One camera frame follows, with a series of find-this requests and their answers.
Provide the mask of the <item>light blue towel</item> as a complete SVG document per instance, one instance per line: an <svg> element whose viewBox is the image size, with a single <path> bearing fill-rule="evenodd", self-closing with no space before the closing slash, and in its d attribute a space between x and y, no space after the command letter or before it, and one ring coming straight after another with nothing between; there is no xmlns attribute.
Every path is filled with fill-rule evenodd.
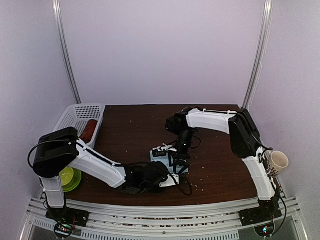
<svg viewBox="0 0 320 240"><path fill-rule="evenodd" d="M171 166L171 154L177 154L177 152L169 152L166 156L153 157L152 150L149 151L151 162L161 162L167 167L168 171L173 174L172 172L173 167ZM189 172L189 168L182 174L186 174L188 172Z"/></svg>

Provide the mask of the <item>rust brown towel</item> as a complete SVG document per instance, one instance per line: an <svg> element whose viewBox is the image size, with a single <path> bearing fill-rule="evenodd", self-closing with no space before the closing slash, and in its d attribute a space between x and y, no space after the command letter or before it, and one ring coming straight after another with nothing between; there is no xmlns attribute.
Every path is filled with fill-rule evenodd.
<svg viewBox="0 0 320 240"><path fill-rule="evenodd" d="M97 124L98 121L95 119L90 119L87 122L82 135L79 137L86 144L92 140Z"/></svg>

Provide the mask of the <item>white perforated plastic basket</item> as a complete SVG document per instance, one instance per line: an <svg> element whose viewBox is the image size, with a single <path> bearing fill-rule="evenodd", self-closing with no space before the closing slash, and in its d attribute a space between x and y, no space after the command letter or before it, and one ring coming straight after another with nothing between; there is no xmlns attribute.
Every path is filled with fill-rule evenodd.
<svg viewBox="0 0 320 240"><path fill-rule="evenodd" d="M90 120L95 120L97 121L97 125L94 129L90 142L87 143L89 147L94 149L101 125L103 123L105 108L106 105L102 103L82 103L70 105L61 115L53 129L53 132L68 127L73 127L77 130L78 137L80 137L85 131L88 122Z"/></svg>

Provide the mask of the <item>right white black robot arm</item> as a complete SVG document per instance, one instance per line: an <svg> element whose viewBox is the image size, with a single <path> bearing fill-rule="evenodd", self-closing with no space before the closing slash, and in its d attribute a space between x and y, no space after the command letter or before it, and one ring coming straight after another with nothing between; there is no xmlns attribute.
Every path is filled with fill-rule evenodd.
<svg viewBox="0 0 320 240"><path fill-rule="evenodd" d="M232 153L244 162L256 187L259 204L256 216L266 221L276 212L280 195L265 158L269 148L262 144L260 132L247 109L219 111L186 107L169 117L165 128L177 136L175 148L179 156L188 154L197 129L228 134Z"/></svg>

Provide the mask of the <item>green plate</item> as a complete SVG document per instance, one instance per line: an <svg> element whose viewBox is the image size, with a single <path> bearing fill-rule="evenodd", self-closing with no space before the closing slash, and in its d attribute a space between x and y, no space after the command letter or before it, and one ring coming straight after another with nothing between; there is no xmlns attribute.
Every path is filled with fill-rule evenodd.
<svg viewBox="0 0 320 240"><path fill-rule="evenodd" d="M71 192L78 187L82 179L82 172L78 169L73 168L74 178L73 182L67 186L62 186L62 189L65 193Z"/></svg>

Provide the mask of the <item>green bowl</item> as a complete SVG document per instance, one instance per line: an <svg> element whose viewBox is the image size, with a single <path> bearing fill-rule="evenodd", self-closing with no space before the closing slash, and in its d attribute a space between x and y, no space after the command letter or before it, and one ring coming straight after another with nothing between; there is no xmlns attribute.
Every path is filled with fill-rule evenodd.
<svg viewBox="0 0 320 240"><path fill-rule="evenodd" d="M72 167L65 167L60 173L61 183L63 187L68 186L74 181L74 169Z"/></svg>

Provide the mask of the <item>patterned paper cup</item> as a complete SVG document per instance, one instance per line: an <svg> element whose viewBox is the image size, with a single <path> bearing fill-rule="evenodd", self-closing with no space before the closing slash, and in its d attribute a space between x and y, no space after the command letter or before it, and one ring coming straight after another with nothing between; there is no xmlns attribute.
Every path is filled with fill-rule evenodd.
<svg viewBox="0 0 320 240"><path fill-rule="evenodd" d="M289 166L289 158L281 151L273 151L270 154L268 166L272 176L277 176Z"/></svg>

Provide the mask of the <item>left round circuit board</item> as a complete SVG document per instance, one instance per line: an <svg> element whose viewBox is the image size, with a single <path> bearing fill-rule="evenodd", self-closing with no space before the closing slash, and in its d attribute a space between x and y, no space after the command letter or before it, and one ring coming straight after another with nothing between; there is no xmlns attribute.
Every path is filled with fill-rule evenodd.
<svg viewBox="0 0 320 240"><path fill-rule="evenodd" d="M70 237L73 232L75 231L75 228L67 223L56 223L54 228L53 228L53 232L54 234L61 239L65 239Z"/></svg>

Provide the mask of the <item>round circuit board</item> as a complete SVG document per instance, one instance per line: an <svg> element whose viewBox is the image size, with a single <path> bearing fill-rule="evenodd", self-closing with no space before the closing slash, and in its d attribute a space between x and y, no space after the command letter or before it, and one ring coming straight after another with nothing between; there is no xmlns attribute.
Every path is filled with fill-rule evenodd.
<svg viewBox="0 0 320 240"><path fill-rule="evenodd" d="M65 239L70 237L73 232L75 231L75 228L67 223L56 223L54 228L53 228L53 232L54 234L61 239Z"/></svg>
<svg viewBox="0 0 320 240"><path fill-rule="evenodd" d="M255 233L259 237L269 237L271 236L274 231L275 231L275 224L274 223L268 223L268 224L262 224L262 225L257 225L254 227Z"/></svg>

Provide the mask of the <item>right round circuit board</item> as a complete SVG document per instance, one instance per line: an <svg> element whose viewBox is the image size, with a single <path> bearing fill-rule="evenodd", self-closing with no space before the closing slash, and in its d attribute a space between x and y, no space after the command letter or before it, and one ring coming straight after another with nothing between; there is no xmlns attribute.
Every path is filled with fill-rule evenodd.
<svg viewBox="0 0 320 240"><path fill-rule="evenodd" d="M268 223L268 224L262 224L262 225L257 225L254 227L255 233L259 237L269 237L271 236L274 231L275 231L275 224L274 223Z"/></svg>

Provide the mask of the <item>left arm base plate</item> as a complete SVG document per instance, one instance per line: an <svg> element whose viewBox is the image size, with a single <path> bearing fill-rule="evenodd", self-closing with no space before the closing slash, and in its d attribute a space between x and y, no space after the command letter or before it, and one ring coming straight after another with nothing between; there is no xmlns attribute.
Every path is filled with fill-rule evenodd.
<svg viewBox="0 0 320 240"><path fill-rule="evenodd" d="M89 212L70 207L48 208L45 217L57 223L86 227L89 219Z"/></svg>

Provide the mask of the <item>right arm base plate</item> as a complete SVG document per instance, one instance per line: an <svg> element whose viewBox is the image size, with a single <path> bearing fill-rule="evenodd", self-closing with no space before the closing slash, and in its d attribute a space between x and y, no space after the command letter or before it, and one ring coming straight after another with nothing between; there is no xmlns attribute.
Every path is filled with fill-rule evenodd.
<svg viewBox="0 0 320 240"><path fill-rule="evenodd" d="M261 207L244 209L239 211L238 214L242 226L270 222L272 219L280 218L282 216L282 212L280 209L276 209L274 212L270 212L269 210L262 209Z"/></svg>

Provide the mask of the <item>right aluminium corner post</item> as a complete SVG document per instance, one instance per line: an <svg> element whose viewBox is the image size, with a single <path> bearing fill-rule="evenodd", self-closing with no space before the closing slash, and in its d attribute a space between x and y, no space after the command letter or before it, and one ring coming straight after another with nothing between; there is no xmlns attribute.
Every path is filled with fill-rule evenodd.
<svg viewBox="0 0 320 240"><path fill-rule="evenodd" d="M264 1L264 8L262 13L262 20L261 20L260 33L259 33L256 53L254 57L252 71L250 74L249 84L248 84L246 94L242 104L242 108L247 110L249 110L250 106L252 105L255 92L257 89L258 81L260 78L263 56L266 51L266 47L269 39L273 4L274 4L273 0Z"/></svg>

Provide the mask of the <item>aluminium corner post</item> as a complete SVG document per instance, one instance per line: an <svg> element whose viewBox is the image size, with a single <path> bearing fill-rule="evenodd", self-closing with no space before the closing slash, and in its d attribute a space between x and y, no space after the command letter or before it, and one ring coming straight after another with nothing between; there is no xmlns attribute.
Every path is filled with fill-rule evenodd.
<svg viewBox="0 0 320 240"><path fill-rule="evenodd" d="M67 39L66 39L66 35L65 35L63 16L62 16L62 11L61 11L61 1L60 0L53 0L52 7L53 7L53 14L54 14L54 18L55 18L55 22L56 22L56 26L57 26L60 47L62 50L62 58L63 58L64 66L66 69L68 82L70 84L71 92L73 94L75 102L77 104L81 104L82 103L81 96L80 96L80 93L78 90L75 74L74 74L74 71L72 68L71 58L70 58L68 45L67 45Z"/></svg>
<svg viewBox="0 0 320 240"><path fill-rule="evenodd" d="M252 105L255 92L257 89L258 81L260 78L263 56L266 51L266 47L269 39L273 4L274 4L273 0L264 1L264 8L262 13L262 20L261 20L260 33L259 33L256 53L254 57L252 71L250 74L249 84L248 84L246 94L242 104L242 108L247 110L249 110L250 106Z"/></svg>

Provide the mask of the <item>left aluminium corner post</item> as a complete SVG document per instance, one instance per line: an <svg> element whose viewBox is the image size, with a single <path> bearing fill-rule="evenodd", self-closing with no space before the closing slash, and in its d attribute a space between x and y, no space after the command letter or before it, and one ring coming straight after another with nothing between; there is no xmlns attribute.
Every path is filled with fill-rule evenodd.
<svg viewBox="0 0 320 240"><path fill-rule="evenodd" d="M66 39L66 35L65 35L63 16L62 16L62 11L61 11L61 1L60 0L53 0L52 7L53 7L53 14L54 14L54 18L55 18L55 22L56 22L56 26L57 26L60 47L62 50L62 58L63 58L64 66L66 69L68 82L70 84L71 92L73 94L75 102L77 104L81 104L82 103L81 96L80 96L80 93L78 90L75 74L74 74L74 71L72 68L71 58L70 58L68 45L67 45L67 39Z"/></svg>

